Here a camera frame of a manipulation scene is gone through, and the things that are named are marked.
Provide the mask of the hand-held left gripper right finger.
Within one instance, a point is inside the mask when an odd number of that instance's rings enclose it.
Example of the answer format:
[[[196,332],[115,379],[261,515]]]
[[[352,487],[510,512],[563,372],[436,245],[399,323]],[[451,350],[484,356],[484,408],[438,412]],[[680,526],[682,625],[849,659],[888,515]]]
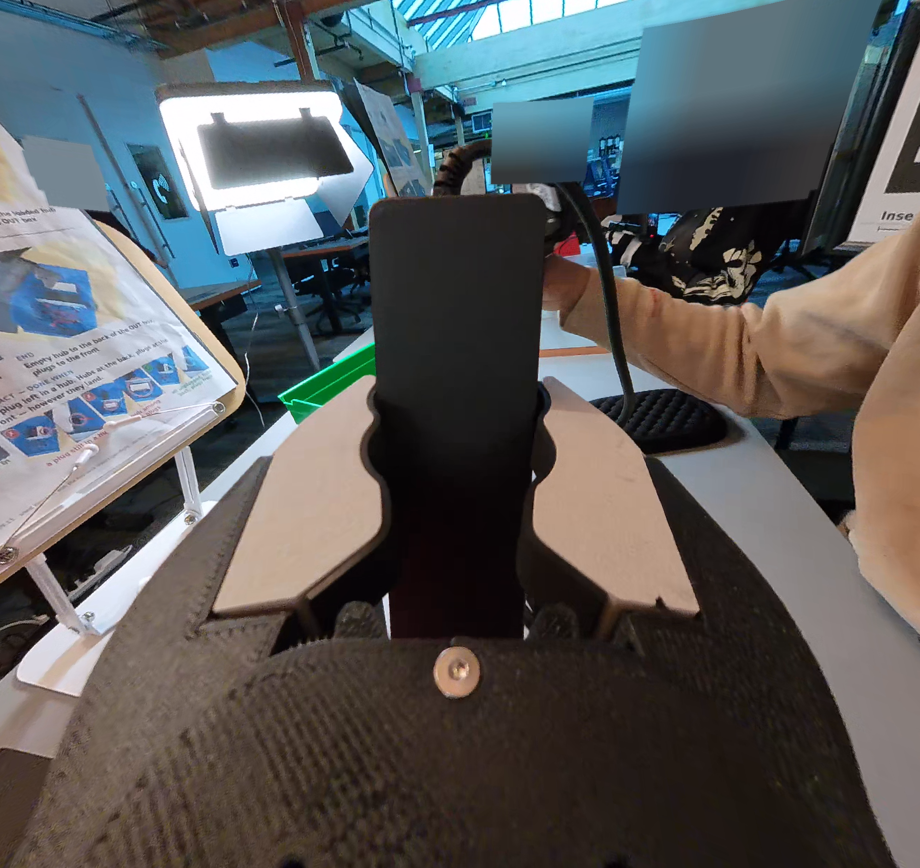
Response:
[[[516,547],[525,629],[554,612],[597,640],[632,614],[696,621],[696,590],[639,447],[561,380],[542,379],[538,394]]]

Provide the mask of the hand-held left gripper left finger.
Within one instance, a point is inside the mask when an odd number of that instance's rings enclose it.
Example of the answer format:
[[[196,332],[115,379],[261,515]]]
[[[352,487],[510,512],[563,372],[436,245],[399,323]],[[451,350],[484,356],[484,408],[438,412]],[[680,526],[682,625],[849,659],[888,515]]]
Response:
[[[348,604],[374,608],[394,586],[391,494],[373,461],[375,384],[357,379],[274,451],[213,600],[214,621],[280,614],[325,638]]]

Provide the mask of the green plastic bin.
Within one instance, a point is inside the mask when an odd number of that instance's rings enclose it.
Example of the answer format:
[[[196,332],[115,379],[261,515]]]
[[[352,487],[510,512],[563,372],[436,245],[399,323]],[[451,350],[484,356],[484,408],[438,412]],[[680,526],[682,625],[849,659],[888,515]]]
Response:
[[[279,401],[301,424],[358,379],[375,376],[375,345],[370,344],[279,394]]]

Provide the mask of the black seven-port usb hub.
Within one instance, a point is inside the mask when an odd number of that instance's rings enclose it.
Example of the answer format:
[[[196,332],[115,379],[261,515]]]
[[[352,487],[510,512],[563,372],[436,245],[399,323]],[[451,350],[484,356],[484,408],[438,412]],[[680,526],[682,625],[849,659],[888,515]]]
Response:
[[[545,228],[536,195],[371,210],[372,457],[389,491],[394,637],[523,636],[515,554],[532,482]]]

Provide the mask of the person's right forearm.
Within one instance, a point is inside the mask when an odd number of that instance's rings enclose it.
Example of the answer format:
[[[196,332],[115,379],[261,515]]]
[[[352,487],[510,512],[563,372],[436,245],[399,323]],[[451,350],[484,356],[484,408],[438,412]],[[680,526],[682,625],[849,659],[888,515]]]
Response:
[[[691,304],[616,279],[630,363],[742,416],[862,404],[918,420],[918,221],[759,309]]]

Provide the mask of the person's right hand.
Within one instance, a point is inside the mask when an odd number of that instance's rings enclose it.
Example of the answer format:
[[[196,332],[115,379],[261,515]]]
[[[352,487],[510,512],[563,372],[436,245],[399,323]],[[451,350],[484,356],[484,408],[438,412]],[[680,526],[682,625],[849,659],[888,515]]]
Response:
[[[549,255],[543,261],[543,309],[558,313],[560,322],[580,305],[604,311],[604,291],[600,271]]]

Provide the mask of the black wrist rest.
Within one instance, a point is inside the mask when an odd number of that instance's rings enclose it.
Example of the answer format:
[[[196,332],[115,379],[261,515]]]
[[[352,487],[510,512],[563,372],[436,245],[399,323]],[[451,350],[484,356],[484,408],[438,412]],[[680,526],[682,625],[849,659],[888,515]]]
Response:
[[[714,406],[673,389],[636,392],[622,429],[647,456],[712,447],[729,435]]]

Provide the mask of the white led light panel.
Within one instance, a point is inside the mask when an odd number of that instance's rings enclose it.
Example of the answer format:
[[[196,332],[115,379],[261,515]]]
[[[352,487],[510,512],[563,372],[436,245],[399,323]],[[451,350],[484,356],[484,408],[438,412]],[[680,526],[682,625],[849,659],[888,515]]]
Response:
[[[225,254],[266,253],[310,369],[319,371],[282,249],[322,238],[310,196],[341,227],[374,172],[340,124],[337,92],[291,80],[212,81],[162,85],[155,96],[194,205],[215,218]]]

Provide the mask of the white printed sign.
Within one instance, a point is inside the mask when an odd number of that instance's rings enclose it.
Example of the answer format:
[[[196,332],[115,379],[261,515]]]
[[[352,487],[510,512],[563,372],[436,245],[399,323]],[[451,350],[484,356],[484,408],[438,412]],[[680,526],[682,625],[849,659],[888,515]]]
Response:
[[[919,52],[907,73],[846,242],[872,244],[919,213]]]

